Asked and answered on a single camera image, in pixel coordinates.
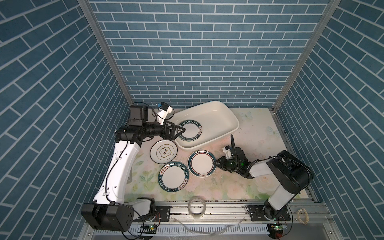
plate logo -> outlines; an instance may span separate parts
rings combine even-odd
[[[185,178],[184,178],[183,183],[180,186],[178,186],[177,188],[170,189],[164,185],[163,175],[167,169],[169,169],[170,167],[174,167],[174,166],[179,167],[183,170]],[[177,192],[177,191],[181,190],[183,187],[185,187],[185,185],[187,185],[188,179],[189,179],[188,168],[184,164],[182,164],[181,162],[170,162],[170,163],[166,164],[165,166],[163,166],[163,168],[160,170],[158,182],[159,182],[160,187],[163,190],[165,190],[167,192]]]
[[[194,141],[196,139],[198,139],[201,135],[201,133],[203,132],[203,127],[201,126],[201,124],[195,120],[185,120],[183,122],[181,122],[179,124],[180,127],[186,125],[186,124],[193,124],[193,125],[196,125],[199,129],[199,131],[197,132],[197,134],[193,137],[185,137],[183,136],[182,134],[179,136],[180,139],[184,140],[184,141],[187,141],[187,142],[190,142],[190,141]]]
[[[169,155],[172,154],[172,151],[170,150],[169,147],[164,147],[162,149],[160,149],[160,156],[161,157],[168,157]]]

plate rim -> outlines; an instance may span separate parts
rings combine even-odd
[[[161,175],[160,175],[161,170],[162,170],[166,165],[171,165],[171,164],[173,164],[174,167],[179,167],[179,168],[181,168],[181,169],[184,171],[184,175],[185,175],[184,180],[187,179],[187,182],[185,183],[185,185],[184,185],[181,189],[183,189],[183,188],[187,185],[187,183],[188,183],[188,181],[189,181],[189,171],[188,171],[188,167],[185,166],[184,163],[182,163],[182,162],[177,162],[177,161],[172,161],[172,162],[166,163],[163,167],[161,167],[161,169],[160,169],[160,171],[159,171],[159,174],[158,174],[158,176],[157,176],[157,181],[158,181],[158,183],[159,183],[159,185],[160,185],[160,187],[161,187],[162,190],[164,190],[164,191],[166,191],[166,192],[178,192],[178,191],[181,190],[181,189],[179,189],[179,187],[180,187],[181,185],[183,185],[183,184],[181,184],[181,185],[178,186],[177,188],[172,188],[172,189],[171,189],[171,188],[166,187],[166,186],[164,185],[164,183],[163,183],[163,186],[166,187],[166,188],[169,189],[169,190],[164,189],[164,188],[161,186],[161,184],[160,184],[160,182],[163,182],[163,181],[162,181],[162,176],[164,175],[164,174],[161,174]]]
[[[203,133],[203,126],[198,122],[198,121],[196,121],[196,120],[192,120],[192,119],[187,119],[187,120],[184,120],[184,121],[182,121],[182,122],[180,122],[178,125],[180,126],[180,127],[182,127],[182,126],[184,126],[184,125],[186,125],[186,124],[195,124],[198,128],[199,127],[201,127],[201,133],[199,134],[197,134],[196,136],[194,136],[194,137],[184,137],[182,134],[179,136],[179,138],[181,139],[181,140],[183,140],[183,141],[186,141],[186,142],[192,142],[192,141],[195,141],[196,139],[198,139],[200,136],[201,136],[201,134]]]
[[[206,174],[207,174],[206,176],[204,176],[204,177],[208,177],[208,176],[212,175],[212,173],[216,170],[216,165],[213,164],[213,162],[216,161],[216,158],[215,158],[215,156],[214,156],[210,151],[207,151],[207,150],[197,150],[197,151],[194,151],[194,152],[189,156],[189,158],[188,158],[188,169],[189,169],[189,170],[191,171],[191,173],[192,173],[193,175],[195,175],[196,177],[204,178],[204,177],[202,177],[200,174],[198,175],[198,173],[195,172],[195,171],[192,169],[192,159],[193,159],[194,156],[196,156],[196,155],[199,154],[199,153],[205,153],[205,154],[208,154],[208,155],[212,158],[212,165],[213,165],[213,168],[212,168],[211,171],[209,171],[209,172],[206,173]]]
[[[156,143],[161,142],[161,141],[170,141],[170,142],[172,142],[173,144],[175,144],[175,146],[176,146],[176,154],[175,154],[175,156],[174,156],[171,160],[169,160],[168,162],[158,163],[158,162],[155,162],[155,160],[153,160],[153,158],[152,158],[152,156],[151,156],[151,151],[152,151],[153,146],[155,146]],[[178,149],[178,147],[177,147],[177,144],[174,143],[172,140],[161,139],[161,140],[155,142],[155,144],[152,145],[151,149],[149,150],[149,157],[150,157],[150,159],[151,159],[154,163],[157,163],[157,164],[168,164],[168,163],[172,162],[172,161],[175,159],[177,153],[179,152],[179,149]]]

metal frame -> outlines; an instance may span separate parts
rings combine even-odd
[[[324,9],[323,15],[321,16],[318,24],[316,24],[312,32],[312,35],[309,38],[307,44],[305,45],[304,50],[300,55],[299,59],[297,60],[296,65],[293,67],[287,82],[285,83],[283,89],[281,90],[279,96],[277,97],[276,102],[272,106],[272,110],[274,112],[276,112],[277,109],[279,109],[279,107],[281,106],[285,96],[288,94],[289,89],[292,87],[293,83],[295,82],[297,76],[299,75],[299,72],[303,68],[305,62],[307,61],[308,56],[311,54],[312,49],[316,45],[317,40],[319,40],[321,34],[323,33],[325,27],[327,26],[329,20],[331,19],[331,16],[335,12],[340,1],[341,0],[330,0],[328,5]]]
[[[112,69],[113,74],[115,75],[115,78],[117,82],[119,83],[119,86],[127,99],[129,104],[133,103],[133,99],[131,95],[129,94],[127,85],[125,84],[124,78],[121,75],[121,72],[119,70],[119,67],[115,61],[115,58],[112,55],[111,49],[108,46],[108,43],[104,37],[104,34],[100,28],[99,23],[97,22],[96,15],[92,10],[91,4],[88,0],[78,0],[81,10],[84,13],[85,18],[87,19],[89,25],[91,26],[91,29],[96,37],[96,40],[98,41],[101,50],[103,51],[105,58],[107,59],[109,66]]]

wall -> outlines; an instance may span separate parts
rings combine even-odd
[[[76,0],[0,12],[0,239],[72,239],[127,104]]]
[[[328,0],[91,0],[136,101],[272,107]]]
[[[384,1],[342,0],[278,116],[349,239],[383,239]]]

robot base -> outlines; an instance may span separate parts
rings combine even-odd
[[[251,221],[274,221],[274,219],[269,219],[265,216],[264,205],[248,205],[247,211],[249,212],[249,216],[251,217]],[[291,215],[288,212],[287,206],[284,206],[276,216],[279,216],[279,221],[283,221],[285,219],[286,222],[291,220]]]

